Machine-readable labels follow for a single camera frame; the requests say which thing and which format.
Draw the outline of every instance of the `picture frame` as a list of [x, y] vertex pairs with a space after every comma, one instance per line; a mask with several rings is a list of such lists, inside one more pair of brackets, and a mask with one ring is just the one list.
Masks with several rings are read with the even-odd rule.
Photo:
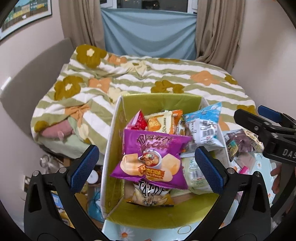
[[19, 0], [0, 27], [0, 41], [23, 26], [51, 15], [51, 0]]

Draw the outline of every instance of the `purple chip bag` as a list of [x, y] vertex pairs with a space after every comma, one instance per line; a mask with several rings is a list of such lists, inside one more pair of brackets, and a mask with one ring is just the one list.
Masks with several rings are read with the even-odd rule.
[[111, 177], [187, 189], [179, 153], [190, 140], [188, 136], [125, 129], [125, 155]]

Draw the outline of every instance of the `striped bedding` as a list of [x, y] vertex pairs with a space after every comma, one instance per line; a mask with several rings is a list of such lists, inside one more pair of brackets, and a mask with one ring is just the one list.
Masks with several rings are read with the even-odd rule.
[[120, 95], [134, 93], [189, 93], [205, 97], [209, 104], [222, 102], [222, 130], [238, 128], [233, 119], [236, 109], [255, 112], [254, 101], [219, 67], [188, 60], [116, 56], [81, 45], [36, 106], [32, 136], [42, 144], [39, 135], [43, 130], [71, 117], [79, 140], [97, 145], [104, 154], [116, 101]]

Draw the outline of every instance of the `red snack bag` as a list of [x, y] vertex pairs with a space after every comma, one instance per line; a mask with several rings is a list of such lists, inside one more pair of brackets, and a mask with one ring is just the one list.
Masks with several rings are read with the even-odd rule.
[[138, 111], [138, 113], [136, 113], [136, 115], [127, 124], [126, 129], [142, 131], [145, 131], [147, 129], [147, 122], [145, 121], [144, 115], [141, 110]]

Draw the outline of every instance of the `cardboard box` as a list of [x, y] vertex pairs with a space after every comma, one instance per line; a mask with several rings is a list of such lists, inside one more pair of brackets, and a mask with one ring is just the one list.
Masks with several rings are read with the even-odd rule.
[[[125, 202], [123, 199], [124, 180], [110, 177], [110, 174], [123, 157], [123, 130], [140, 109], [144, 115], [164, 110], [183, 110], [183, 113], [187, 114], [208, 105], [208, 102], [201, 96], [190, 94], [134, 94], [121, 96], [118, 99], [102, 174], [101, 210], [105, 219], [124, 226], [167, 229], [195, 223], [206, 216], [215, 203], [217, 194], [195, 195], [174, 207], [138, 206]], [[217, 137], [225, 144], [220, 127]], [[213, 155], [225, 167], [229, 167], [226, 148], [214, 151]]]

